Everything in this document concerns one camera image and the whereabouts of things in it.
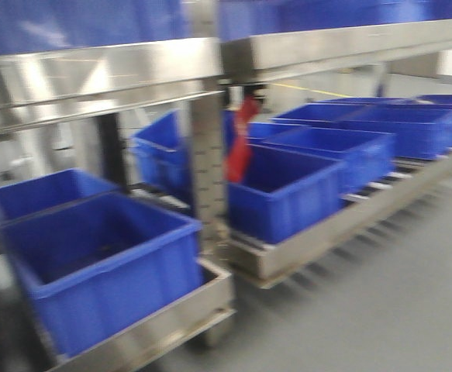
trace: gray floor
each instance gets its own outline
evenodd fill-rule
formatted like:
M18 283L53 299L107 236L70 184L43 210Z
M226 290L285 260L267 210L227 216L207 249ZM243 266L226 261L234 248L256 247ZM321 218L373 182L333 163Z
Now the gray floor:
M289 84L371 95L367 71ZM452 86L395 75L389 96L451 93ZM281 111L312 91L276 86ZM236 282L236 326L214 350L192 343L142 372L452 371L452 179L270 291Z

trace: red cloth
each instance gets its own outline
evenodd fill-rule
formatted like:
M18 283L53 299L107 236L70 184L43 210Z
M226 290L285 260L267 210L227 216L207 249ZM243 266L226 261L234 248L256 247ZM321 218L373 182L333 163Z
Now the red cloth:
M258 102L248 95L234 116L236 139L226 160L226 176L230 182L241 182L250 165L252 151L247 141L248 123L259 111Z

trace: yellow line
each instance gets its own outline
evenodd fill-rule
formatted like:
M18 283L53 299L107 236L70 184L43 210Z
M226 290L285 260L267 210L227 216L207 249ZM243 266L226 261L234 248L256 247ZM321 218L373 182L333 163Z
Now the yellow line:
M331 91L318 91L316 89L297 87L296 85L290 85L290 84L274 83L272 85L277 85L278 87L284 87L284 88L298 89L299 91L311 91L312 93L320 93L321 95L332 95L334 97L340 97L340 98L351 98L351 95L340 95L339 93L332 93Z

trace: steel shelf frame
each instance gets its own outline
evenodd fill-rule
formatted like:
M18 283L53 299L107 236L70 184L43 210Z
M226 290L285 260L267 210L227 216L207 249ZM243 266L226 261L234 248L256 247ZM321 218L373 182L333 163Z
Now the steel shelf frame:
M269 84L317 72L377 64L382 67L378 95L385 93L389 61L448 49L452 49L452 19L277 33L221 44L224 71L231 85ZM377 184L383 189L370 198L351 195L352 205L278 245L267 245L232 232L229 249L221 252L223 259L252 284L272 288L301 266L390 216L452 174L452 154L431 164L413 165L419 171L411 177L398 179L391 186Z
M273 33L221 49L233 84L268 83L452 49L452 19Z
M370 195L346 195L351 203L340 212L277 245L233 233L228 260L234 271L260 288L270 289L306 264L317 261L366 228L411 204L452 175L452 150L431 162L398 160L392 181L369 184Z
M205 258L224 240L216 229L226 212L222 92L216 85L222 73L214 38L0 56L0 135L90 117L113 131L117 117L107 114L164 103L179 105L180 120L189 127L206 283L52 370L129 372L199 334L216 343L227 332L234 314L233 281L228 271ZM120 150L113 144L104 149L104 160L122 164L120 153L105 153Z

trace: shelf bottom tray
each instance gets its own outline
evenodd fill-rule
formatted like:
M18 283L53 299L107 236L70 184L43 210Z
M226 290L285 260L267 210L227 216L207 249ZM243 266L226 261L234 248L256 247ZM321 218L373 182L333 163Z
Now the shelf bottom tray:
M201 259L200 264L206 279L200 288L48 372L138 370L227 321L235 313L232 275L208 260Z
M373 183L371 192L348 195L348 205L340 212L277 245L234 232L223 258L235 274L253 285L263 289L274 287L338 244L403 209L451 175L452 149L447 156L426 164L408 163L397 160L398 170L388 180Z

